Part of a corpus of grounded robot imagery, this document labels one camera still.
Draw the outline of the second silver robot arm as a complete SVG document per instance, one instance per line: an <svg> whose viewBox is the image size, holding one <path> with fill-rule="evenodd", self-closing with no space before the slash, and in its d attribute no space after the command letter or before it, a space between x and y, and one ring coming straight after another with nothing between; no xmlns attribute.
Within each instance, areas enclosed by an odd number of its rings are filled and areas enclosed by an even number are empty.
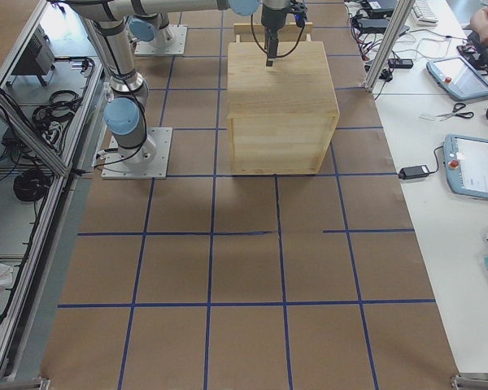
<svg viewBox="0 0 488 390"><path fill-rule="evenodd" d="M139 41L161 48L172 43L173 33L169 29L168 13L135 15L129 18L129 31Z"/></svg>

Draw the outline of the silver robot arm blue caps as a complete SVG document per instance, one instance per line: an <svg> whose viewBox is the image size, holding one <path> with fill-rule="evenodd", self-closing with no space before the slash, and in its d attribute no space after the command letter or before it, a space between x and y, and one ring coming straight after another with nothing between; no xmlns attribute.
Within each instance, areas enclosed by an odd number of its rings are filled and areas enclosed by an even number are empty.
<svg viewBox="0 0 488 390"><path fill-rule="evenodd" d="M70 7L89 20L99 35L98 47L106 55L106 64L112 68L111 87L117 93L134 93L144 79L137 72L129 49L124 20L129 16L144 19L157 14L182 11L232 10L240 16L251 17L261 8L264 26L266 65L281 56L277 53L279 31L285 27L288 15L293 15L297 26L305 29L307 8L298 1L70 1Z"/></svg>

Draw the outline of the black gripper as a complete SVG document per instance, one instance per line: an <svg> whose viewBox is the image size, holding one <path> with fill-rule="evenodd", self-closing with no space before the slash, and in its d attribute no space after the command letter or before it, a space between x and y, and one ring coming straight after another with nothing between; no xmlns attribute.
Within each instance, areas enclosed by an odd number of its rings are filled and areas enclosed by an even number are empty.
<svg viewBox="0 0 488 390"><path fill-rule="evenodd" d="M277 57L278 29L285 26L287 15L293 15L299 28L305 26L307 7L295 0L263 0L261 24L265 27L266 66L271 67Z"/></svg>

